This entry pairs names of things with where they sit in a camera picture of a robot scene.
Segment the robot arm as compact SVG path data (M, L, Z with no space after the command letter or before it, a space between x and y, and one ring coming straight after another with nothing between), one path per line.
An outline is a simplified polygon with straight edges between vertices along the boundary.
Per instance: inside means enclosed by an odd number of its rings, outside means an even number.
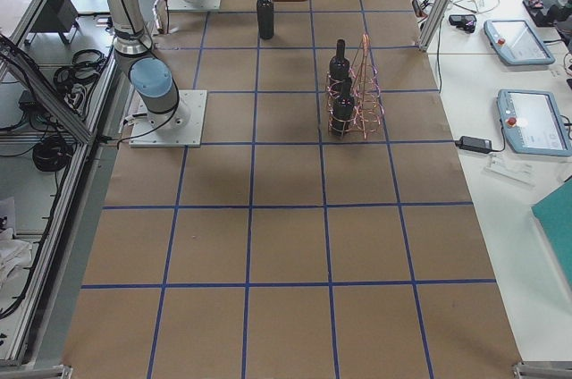
M106 0L114 27L115 59L139 92L154 130L182 125L189 112L169 67L153 52L151 35L144 22L139 0Z

